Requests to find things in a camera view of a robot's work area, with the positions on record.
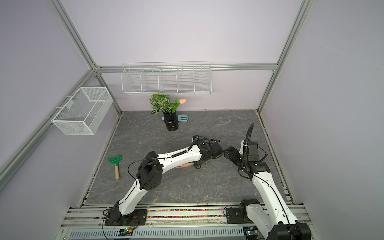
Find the mannequin hand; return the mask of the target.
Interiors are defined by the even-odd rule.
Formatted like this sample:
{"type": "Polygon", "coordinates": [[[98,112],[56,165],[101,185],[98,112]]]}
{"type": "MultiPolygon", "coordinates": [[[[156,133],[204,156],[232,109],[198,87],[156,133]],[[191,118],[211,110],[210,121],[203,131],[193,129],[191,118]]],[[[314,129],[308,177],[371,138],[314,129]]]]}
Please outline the mannequin hand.
{"type": "Polygon", "coordinates": [[[187,167],[191,167],[191,166],[194,166],[194,163],[186,163],[186,164],[178,166],[177,168],[187,168],[187,167]]]}

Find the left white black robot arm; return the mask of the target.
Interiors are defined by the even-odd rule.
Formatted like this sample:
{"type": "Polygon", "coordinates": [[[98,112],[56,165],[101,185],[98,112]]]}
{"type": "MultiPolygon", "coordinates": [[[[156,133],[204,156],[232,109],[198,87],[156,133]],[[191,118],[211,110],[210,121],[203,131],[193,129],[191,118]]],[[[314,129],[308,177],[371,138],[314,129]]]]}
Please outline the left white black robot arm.
{"type": "Polygon", "coordinates": [[[198,169],[209,160],[219,158],[222,153],[219,140],[200,136],[193,136],[193,141],[188,147],[174,152],[148,153],[141,160],[132,187],[116,202],[110,213],[117,219],[132,214],[144,195],[161,184],[163,174],[185,164],[192,164],[198,169]]]}

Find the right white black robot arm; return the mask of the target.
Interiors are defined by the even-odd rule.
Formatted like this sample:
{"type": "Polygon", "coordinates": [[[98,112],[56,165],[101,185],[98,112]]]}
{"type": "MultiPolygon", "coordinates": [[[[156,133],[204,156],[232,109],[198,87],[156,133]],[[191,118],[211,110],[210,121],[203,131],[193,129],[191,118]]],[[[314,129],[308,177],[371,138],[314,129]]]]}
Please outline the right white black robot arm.
{"type": "Polygon", "coordinates": [[[312,232],[306,223],[301,223],[290,210],[275,185],[267,163],[267,154],[260,159],[259,144],[251,140],[254,124],[247,130],[239,150],[229,147],[224,151],[225,158],[238,167],[241,177],[250,180],[261,195],[267,208],[264,211],[256,199],[242,200],[242,218],[252,221],[266,240],[311,240],[312,232]]]}

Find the light blue plastic block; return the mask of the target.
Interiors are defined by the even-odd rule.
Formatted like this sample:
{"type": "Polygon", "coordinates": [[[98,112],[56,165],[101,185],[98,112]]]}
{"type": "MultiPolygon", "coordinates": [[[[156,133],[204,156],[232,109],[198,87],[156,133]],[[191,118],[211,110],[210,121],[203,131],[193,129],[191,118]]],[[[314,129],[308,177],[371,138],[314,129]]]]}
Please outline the light blue plastic block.
{"type": "Polygon", "coordinates": [[[178,121],[179,122],[187,122],[188,121],[188,115],[178,115],[178,121]]]}

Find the black plant pot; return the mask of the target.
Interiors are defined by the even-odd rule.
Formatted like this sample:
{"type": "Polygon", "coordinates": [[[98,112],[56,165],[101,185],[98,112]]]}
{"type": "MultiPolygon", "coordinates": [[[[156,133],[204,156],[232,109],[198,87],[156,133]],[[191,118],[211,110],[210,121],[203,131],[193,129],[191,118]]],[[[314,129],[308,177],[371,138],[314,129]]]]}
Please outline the black plant pot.
{"type": "Polygon", "coordinates": [[[168,131],[176,131],[179,128],[179,120],[177,116],[177,112],[167,113],[163,112],[164,115],[164,123],[168,131]]]}

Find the pink artificial tulip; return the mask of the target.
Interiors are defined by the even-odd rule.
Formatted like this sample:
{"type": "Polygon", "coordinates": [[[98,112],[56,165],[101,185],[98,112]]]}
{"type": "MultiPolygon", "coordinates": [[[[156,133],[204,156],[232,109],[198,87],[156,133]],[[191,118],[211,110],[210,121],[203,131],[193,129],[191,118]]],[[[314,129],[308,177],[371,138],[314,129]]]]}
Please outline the pink artificial tulip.
{"type": "Polygon", "coordinates": [[[187,99],[180,99],[180,100],[179,100],[179,103],[180,103],[181,105],[183,105],[183,104],[187,103],[187,99]]]}

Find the green artificial plant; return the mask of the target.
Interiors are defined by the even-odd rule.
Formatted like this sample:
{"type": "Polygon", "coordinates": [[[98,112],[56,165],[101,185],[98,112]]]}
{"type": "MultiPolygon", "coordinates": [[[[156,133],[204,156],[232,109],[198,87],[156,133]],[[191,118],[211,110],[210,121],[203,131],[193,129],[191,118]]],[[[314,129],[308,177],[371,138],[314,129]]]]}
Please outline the green artificial plant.
{"type": "Polygon", "coordinates": [[[169,95],[160,93],[152,94],[150,104],[152,105],[152,115],[156,115],[160,112],[171,115],[176,112],[177,108],[180,106],[178,99],[172,102],[169,95]]]}

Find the right green circuit board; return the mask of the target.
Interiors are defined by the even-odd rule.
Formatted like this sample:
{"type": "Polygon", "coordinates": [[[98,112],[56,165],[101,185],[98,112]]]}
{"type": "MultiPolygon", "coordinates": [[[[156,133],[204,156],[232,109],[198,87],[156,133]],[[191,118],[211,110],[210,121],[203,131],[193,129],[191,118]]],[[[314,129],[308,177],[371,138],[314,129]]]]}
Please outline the right green circuit board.
{"type": "Polygon", "coordinates": [[[256,227],[243,227],[244,235],[246,238],[257,238],[259,230],[256,227]]]}

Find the green toy rake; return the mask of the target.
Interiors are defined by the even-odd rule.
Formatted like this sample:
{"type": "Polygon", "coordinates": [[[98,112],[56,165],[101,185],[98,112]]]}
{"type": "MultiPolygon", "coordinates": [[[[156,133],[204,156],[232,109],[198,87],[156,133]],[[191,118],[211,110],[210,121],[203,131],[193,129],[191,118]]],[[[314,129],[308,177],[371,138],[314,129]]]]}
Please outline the green toy rake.
{"type": "Polygon", "coordinates": [[[120,170],[119,170],[119,163],[123,159],[121,155],[117,155],[112,158],[108,158],[109,162],[115,166],[115,179],[120,179],[120,170]]]}

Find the left small circuit board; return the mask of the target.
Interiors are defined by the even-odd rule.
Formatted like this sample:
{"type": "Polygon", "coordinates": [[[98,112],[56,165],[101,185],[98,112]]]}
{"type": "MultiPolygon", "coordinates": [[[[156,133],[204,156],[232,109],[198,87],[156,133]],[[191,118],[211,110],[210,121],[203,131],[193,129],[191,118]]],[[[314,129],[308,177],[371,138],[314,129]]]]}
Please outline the left small circuit board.
{"type": "Polygon", "coordinates": [[[133,234],[133,229],[124,228],[119,230],[119,237],[129,237],[133,234]]]}

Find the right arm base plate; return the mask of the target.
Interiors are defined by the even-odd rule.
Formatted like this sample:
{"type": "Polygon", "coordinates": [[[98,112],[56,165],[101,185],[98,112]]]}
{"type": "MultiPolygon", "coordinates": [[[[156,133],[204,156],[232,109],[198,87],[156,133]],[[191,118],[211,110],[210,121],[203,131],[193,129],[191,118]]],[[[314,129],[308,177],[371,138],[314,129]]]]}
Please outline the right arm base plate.
{"type": "Polygon", "coordinates": [[[246,214],[241,213],[239,208],[224,207],[223,214],[228,224],[253,224],[246,214]]]}

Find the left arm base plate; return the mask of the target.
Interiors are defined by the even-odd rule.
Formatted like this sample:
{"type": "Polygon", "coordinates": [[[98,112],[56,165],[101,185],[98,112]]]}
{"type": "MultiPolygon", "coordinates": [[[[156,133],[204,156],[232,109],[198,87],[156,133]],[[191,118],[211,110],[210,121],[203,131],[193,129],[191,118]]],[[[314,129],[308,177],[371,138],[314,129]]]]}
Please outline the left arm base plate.
{"type": "Polygon", "coordinates": [[[146,224],[148,211],[134,210],[131,214],[120,216],[114,209],[108,209],[103,212],[105,226],[143,226],[146,224]]]}

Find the aluminium front rail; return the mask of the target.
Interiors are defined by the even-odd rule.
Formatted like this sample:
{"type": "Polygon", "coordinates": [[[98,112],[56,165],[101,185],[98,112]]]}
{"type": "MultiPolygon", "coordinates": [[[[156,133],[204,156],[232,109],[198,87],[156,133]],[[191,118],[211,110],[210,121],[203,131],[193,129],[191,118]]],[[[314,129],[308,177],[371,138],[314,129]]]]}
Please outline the aluminium front rail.
{"type": "MultiPolygon", "coordinates": [[[[69,209],[61,227],[101,227],[104,219],[103,211],[109,206],[84,206],[77,209],[69,209]]],[[[223,226],[227,225],[225,211],[234,207],[225,208],[220,205],[139,205],[137,210],[146,210],[146,227],[165,227],[165,226],[223,226]]]]}

